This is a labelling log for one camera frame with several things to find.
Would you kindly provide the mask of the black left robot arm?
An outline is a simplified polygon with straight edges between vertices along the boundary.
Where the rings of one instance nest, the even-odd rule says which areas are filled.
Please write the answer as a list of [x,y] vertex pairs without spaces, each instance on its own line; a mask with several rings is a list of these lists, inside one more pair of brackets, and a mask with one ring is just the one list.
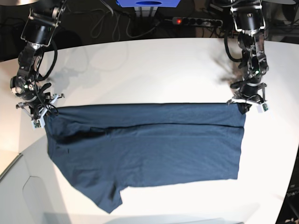
[[266,27],[260,0],[231,0],[227,5],[238,33],[238,46],[242,58],[238,66],[243,70],[242,79],[230,85],[235,89],[229,104],[238,104],[241,114],[247,113],[254,105],[266,110],[263,76],[269,70],[264,50],[264,30]]

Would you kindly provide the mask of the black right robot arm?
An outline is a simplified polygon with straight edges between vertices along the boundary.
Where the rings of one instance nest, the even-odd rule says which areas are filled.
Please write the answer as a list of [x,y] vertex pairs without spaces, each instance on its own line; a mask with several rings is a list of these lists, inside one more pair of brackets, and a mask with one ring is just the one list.
[[58,52],[53,36],[61,22],[65,4],[64,0],[39,0],[30,5],[28,20],[21,34],[26,46],[18,56],[17,74],[10,81],[12,93],[23,100],[16,105],[16,108],[23,109],[31,117],[34,126],[38,127],[42,126],[44,115],[50,112],[51,103],[58,98],[45,92],[50,88],[50,83],[40,87],[38,82],[47,79],[54,68],[50,66],[45,75],[40,74],[43,50],[52,46],[54,49],[52,63],[55,64],[57,61]]

